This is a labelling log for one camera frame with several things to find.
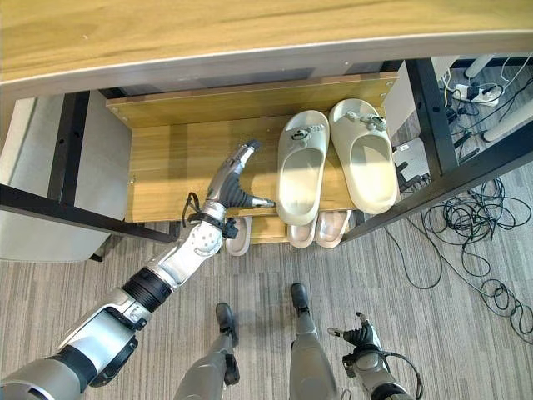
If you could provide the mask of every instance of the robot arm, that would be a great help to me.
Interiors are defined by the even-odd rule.
[[[406,357],[395,352],[384,352],[376,329],[370,324],[365,314],[358,312],[361,329],[342,331],[336,327],[329,327],[327,332],[343,338],[356,348],[352,354],[342,358],[342,365],[346,375],[357,378],[371,400],[418,400],[422,398],[423,386],[420,374]],[[386,357],[393,356],[406,360],[416,374],[416,396],[412,397],[392,376]]]
[[[247,160],[258,148],[255,140],[240,146],[218,169],[202,208],[195,207],[177,241],[85,314],[67,333],[57,354],[30,362],[3,379],[0,398],[3,393],[6,400],[73,400],[89,385],[109,383],[137,347],[136,331],[218,252],[222,238],[235,237],[235,221],[226,220],[226,210],[275,206],[271,200],[245,193],[239,185]]]

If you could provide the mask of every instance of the white slide sandal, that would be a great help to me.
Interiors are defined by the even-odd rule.
[[[313,243],[317,218],[318,213],[315,215],[315,218],[307,225],[287,225],[286,236],[289,239],[289,243],[295,248],[306,248],[311,243]]]
[[[236,217],[235,228],[239,230],[234,239],[226,239],[226,250],[232,256],[242,256],[250,247],[252,217]]]
[[[277,153],[277,213],[289,225],[307,225],[318,213],[330,129],[318,111],[295,115],[283,128]]]
[[[351,210],[323,211],[318,214],[315,242],[324,248],[336,247],[348,226]]]
[[[391,208],[398,181],[385,120],[368,102],[349,98],[330,111],[329,122],[353,203],[369,214]]]

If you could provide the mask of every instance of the gray carpet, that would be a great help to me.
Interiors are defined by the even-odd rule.
[[[526,72],[531,76],[530,68]],[[406,129],[416,133],[416,125],[408,128],[409,124],[412,118]],[[533,165],[502,179],[509,195],[533,204]],[[523,215],[520,208],[515,211]],[[165,224],[157,227],[164,229]],[[532,227],[529,222],[499,231],[492,242],[475,245],[492,263],[490,276],[504,281],[529,304],[533,304]],[[404,249],[413,279],[419,284],[432,281],[438,273],[437,257],[427,241],[405,221],[392,224],[390,230]],[[460,268],[457,248],[440,247]],[[121,286],[160,248],[113,237],[103,263],[0,262],[0,375],[51,354],[71,323],[110,289]],[[481,283],[478,278],[467,279]],[[309,289],[311,315],[337,383],[350,388],[354,400],[364,398],[362,391],[341,365],[351,347],[328,337],[326,329],[353,328],[356,311],[367,313],[385,349],[403,353],[417,365],[427,399],[533,397],[533,347],[515,335],[507,319],[491,313],[448,267],[438,287],[413,288],[396,248],[379,230],[332,250],[315,244],[307,249],[270,244],[252,246],[244,257],[215,256],[157,310],[138,335],[139,348],[120,375],[104,388],[89,389],[85,398],[172,398],[188,366],[217,336],[214,306],[226,301],[239,319],[241,341],[235,353],[241,382],[228,388],[225,398],[287,399],[295,332],[289,287],[296,280]],[[411,370],[395,360],[391,369],[412,392]]]

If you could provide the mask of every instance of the power strip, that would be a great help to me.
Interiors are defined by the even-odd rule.
[[[477,95],[468,99],[468,86],[456,84],[456,88],[453,90],[452,96],[457,100],[461,100],[465,103],[477,103],[483,106],[496,107],[498,105],[499,96],[501,95],[501,89],[494,87],[489,92],[483,94],[483,90],[478,87],[474,87],[473,90],[477,90]]]

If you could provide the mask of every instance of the wooden shelf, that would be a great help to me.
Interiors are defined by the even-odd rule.
[[[286,224],[278,216],[261,215],[252,219],[250,244],[285,243]]]
[[[394,79],[395,74],[390,73],[353,75],[109,101],[107,106],[132,128],[126,220],[139,223],[179,219],[187,194],[195,192],[203,199],[224,159],[252,138],[259,140],[262,147],[248,161],[241,176],[242,188],[276,200],[279,135],[294,112],[314,108],[326,113],[349,97],[369,98],[377,107],[381,93],[391,87],[387,83]],[[384,115],[383,109],[377,108]],[[212,121],[216,118],[235,119]],[[354,207],[341,163],[330,143],[320,209]],[[230,217],[246,215],[279,220],[275,208],[228,211]],[[261,234],[256,228],[255,243],[282,241],[286,229],[281,221],[274,221],[257,221],[257,226],[266,226],[266,231],[276,228],[281,233]]]

